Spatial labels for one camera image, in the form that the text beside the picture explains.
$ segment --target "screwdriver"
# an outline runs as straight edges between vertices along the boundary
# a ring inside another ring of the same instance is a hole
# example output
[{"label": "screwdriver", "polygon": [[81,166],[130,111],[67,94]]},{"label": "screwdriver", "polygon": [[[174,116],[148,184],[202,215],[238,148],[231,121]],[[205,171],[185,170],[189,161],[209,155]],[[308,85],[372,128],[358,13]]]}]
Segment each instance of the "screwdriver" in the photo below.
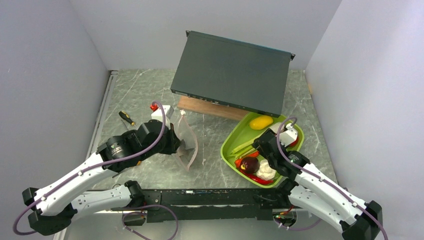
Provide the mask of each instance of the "screwdriver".
[{"label": "screwdriver", "polygon": [[122,120],[121,119],[121,122],[122,122],[122,124],[125,126],[125,129],[127,130],[127,131],[129,131],[129,129],[128,129],[128,127],[127,127],[127,125],[125,124],[125,122],[124,122],[124,120]]},{"label": "screwdriver", "polygon": [[129,124],[131,124],[131,126],[136,126],[136,123],[135,123],[133,120],[131,120],[130,115],[128,115],[126,112],[124,112],[124,111],[120,111],[120,112],[119,112],[119,116],[120,116],[123,120],[125,120],[125,121],[127,121]]}]

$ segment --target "yellow mango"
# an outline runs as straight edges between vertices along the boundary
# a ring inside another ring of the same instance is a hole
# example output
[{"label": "yellow mango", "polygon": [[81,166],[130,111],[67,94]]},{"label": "yellow mango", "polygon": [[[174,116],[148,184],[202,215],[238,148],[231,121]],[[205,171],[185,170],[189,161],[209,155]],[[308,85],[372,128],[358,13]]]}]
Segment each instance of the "yellow mango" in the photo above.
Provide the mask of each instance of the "yellow mango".
[{"label": "yellow mango", "polygon": [[249,122],[249,126],[253,130],[262,130],[274,122],[273,118],[270,116],[258,116],[257,118]]}]

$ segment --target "black box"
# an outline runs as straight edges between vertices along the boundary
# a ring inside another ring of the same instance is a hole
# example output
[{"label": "black box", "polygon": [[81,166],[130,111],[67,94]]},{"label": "black box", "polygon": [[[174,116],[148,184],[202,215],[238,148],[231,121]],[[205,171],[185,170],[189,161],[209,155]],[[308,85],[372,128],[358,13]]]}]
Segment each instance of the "black box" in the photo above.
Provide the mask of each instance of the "black box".
[{"label": "black box", "polygon": [[186,31],[171,91],[208,102],[281,115],[290,52]]}]

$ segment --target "red cap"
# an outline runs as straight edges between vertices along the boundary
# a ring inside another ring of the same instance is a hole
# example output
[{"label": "red cap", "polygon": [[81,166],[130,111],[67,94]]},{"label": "red cap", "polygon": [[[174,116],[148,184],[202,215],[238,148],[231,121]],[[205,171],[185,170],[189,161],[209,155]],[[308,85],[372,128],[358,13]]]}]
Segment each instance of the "red cap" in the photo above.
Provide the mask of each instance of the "red cap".
[{"label": "red cap", "polygon": [[156,111],[156,110],[158,110],[158,105],[155,103],[155,104],[152,104],[152,105],[150,105],[150,109],[154,112],[154,111]]},{"label": "red cap", "polygon": [[292,142],[290,145],[288,145],[289,147],[294,147],[296,146],[296,144],[298,144],[299,142],[299,137],[296,138],[296,140],[294,140],[294,142]]}]

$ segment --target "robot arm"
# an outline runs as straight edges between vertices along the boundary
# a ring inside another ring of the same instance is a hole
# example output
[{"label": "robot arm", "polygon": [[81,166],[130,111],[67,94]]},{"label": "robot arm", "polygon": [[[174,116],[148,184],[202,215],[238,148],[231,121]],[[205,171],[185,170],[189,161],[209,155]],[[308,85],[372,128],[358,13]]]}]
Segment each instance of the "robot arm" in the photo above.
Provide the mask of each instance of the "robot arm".
[{"label": "robot arm", "polygon": [[[174,132],[174,126],[169,124],[169,128],[164,128],[162,137],[150,150],[126,161],[113,162],[149,147],[158,139],[162,126],[161,121],[152,119],[143,123],[138,130],[113,136],[96,153],[61,179],[41,189],[30,187],[23,191],[23,200],[27,206],[37,202],[28,216],[30,227],[42,235],[51,235],[66,228],[71,219],[104,209],[142,206],[144,197],[141,187],[135,181],[126,182],[124,186],[112,190],[90,193],[85,191],[105,178],[139,165],[154,154],[176,153],[181,142]],[[58,189],[45,197],[46,193],[55,188]]]},{"label": "robot arm", "polygon": [[[285,132],[291,130],[291,124],[285,126]],[[280,175],[287,177],[278,187],[290,202],[298,207],[311,211],[334,228],[345,240],[372,240],[380,232],[379,226],[362,210],[371,213],[375,219],[382,222],[382,208],[375,201],[366,203],[339,185],[331,181],[311,161],[297,151],[287,151],[284,144],[281,150],[291,163],[302,167],[302,171],[289,163],[279,151],[277,135],[271,129],[257,138],[253,147],[259,151],[271,168]]]}]

